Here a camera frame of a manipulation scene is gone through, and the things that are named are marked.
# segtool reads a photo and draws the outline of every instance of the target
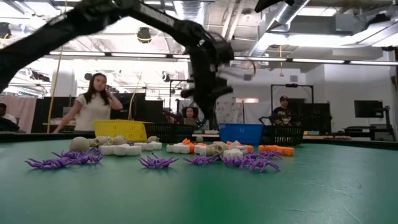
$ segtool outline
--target cap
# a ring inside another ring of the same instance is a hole
[[[289,98],[287,97],[287,96],[281,96],[280,98],[279,98],[279,102],[281,102],[281,101],[285,101],[285,100],[288,100]]]

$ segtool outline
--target wall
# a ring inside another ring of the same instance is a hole
[[[387,54],[379,60],[389,60]],[[384,119],[355,118],[354,100],[382,100],[383,105],[394,107],[390,67],[320,65],[306,74],[306,81],[314,85],[315,102],[330,102],[332,130],[348,126],[384,124]],[[390,112],[395,124],[394,112]]]
[[[271,84],[286,84],[292,83],[290,81],[291,75],[298,76],[297,84],[304,85],[305,73],[301,73],[299,69],[287,68],[283,69],[284,76],[280,75],[280,69],[266,70],[261,69],[256,72],[256,75],[251,81],[243,81],[243,74],[241,77],[237,75],[221,74],[222,77],[227,78],[228,84],[234,89],[232,94],[228,94],[219,98],[219,101],[234,101],[235,98],[257,98],[259,103],[245,103],[245,122],[259,123],[258,118],[261,116],[269,116],[271,114]],[[302,88],[286,88],[283,86],[275,86],[274,91],[274,108],[279,106],[279,98],[282,95],[287,95],[290,98],[305,98],[311,99],[310,90],[303,90]]]

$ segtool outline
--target blue basket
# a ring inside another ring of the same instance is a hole
[[[264,126],[262,124],[221,124],[218,128],[223,142],[259,144]]]

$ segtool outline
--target white top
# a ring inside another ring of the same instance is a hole
[[[105,105],[104,99],[99,95],[93,95],[88,104],[83,94],[76,98],[76,101],[83,107],[75,117],[75,131],[94,131],[94,120],[111,119],[111,105]]]
[[[11,115],[11,114],[7,114],[7,113],[6,113],[6,114],[3,116],[3,118],[6,118],[6,119],[12,121],[14,124],[17,123],[17,119],[15,119],[15,117],[14,117],[13,115]]]

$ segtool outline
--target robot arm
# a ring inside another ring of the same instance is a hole
[[[97,33],[127,16],[170,34],[186,48],[195,87],[184,91],[182,96],[193,96],[205,118],[212,117],[215,100],[220,94],[232,92],[216,78],[218,65],[234,58],[231,45],[224,39],[216,39],[196,22],[178,20],[140,0],[83,0],[30,36],[3,48],[0,50],[0,91],[18,70],[50,51],[78,36]]]

